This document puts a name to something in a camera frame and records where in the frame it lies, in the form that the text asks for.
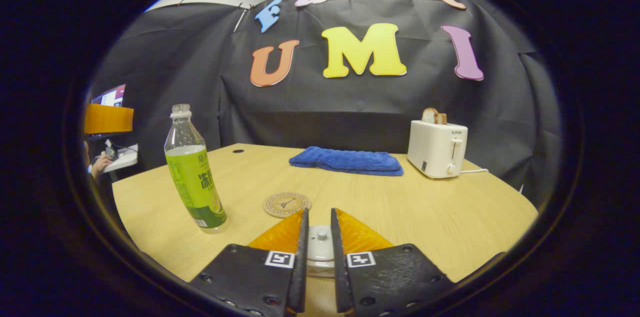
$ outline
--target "orange shelf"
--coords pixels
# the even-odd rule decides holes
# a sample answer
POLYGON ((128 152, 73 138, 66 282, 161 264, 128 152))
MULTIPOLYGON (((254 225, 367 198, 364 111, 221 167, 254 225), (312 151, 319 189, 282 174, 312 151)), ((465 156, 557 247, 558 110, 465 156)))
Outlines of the orange shelf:
POLYGON ((84 133, 129 132, 133 130, 133 108, 90 103, 84 115, 84 133))

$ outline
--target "blue towel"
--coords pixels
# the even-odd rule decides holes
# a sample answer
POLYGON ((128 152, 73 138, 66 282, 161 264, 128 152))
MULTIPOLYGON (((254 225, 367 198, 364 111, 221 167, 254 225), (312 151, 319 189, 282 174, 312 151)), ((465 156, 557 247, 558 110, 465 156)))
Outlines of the blue towel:
POLYGON ((288 162, 296 167, 321 169, 351 174, 402 176, 400 162, 386 151, 330 150, 311 146, 288 162))

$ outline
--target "toaster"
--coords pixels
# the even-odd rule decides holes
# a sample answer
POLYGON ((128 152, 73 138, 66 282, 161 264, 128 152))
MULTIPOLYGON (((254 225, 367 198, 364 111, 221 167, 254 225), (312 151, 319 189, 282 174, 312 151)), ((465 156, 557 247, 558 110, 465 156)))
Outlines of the toaster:
POLYGON ((428 178, 459 175, 466 149, 465 126, 411 121, 407 159, 428 178))

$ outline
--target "letter m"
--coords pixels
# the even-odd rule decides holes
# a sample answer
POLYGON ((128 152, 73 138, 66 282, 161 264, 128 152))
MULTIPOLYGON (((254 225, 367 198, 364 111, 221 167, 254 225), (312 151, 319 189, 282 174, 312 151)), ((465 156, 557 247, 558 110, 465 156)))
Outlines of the letter m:
POLYGON ((378 76, 401 76, 407 67, 400 62, 396 32, 398 26, 392 23, 372 24, 362 41, 347 27, 334 27, 322 32, 329 45, 329 62, 324 69, 326 78, 345 77, 349 68, 343 64, 343 55, 357 74, 362 74, 373 53, 373 64, 369 67, 378 76))

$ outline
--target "blue letter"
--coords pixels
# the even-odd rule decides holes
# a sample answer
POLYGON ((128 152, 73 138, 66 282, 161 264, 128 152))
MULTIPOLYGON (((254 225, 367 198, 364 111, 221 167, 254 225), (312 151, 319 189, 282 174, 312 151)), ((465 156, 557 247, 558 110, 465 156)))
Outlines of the blue letter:
POLYGON ((262 24, 262 29, 260 32, 264 33, 269 29, 276 21, 278 21, 277 15, 280 12, 280 8, 277 6, 281 3, 282 0, 273 0, 273 2, 269 3, 262 11, 256 14, 255 19, 260 21, 262 24))

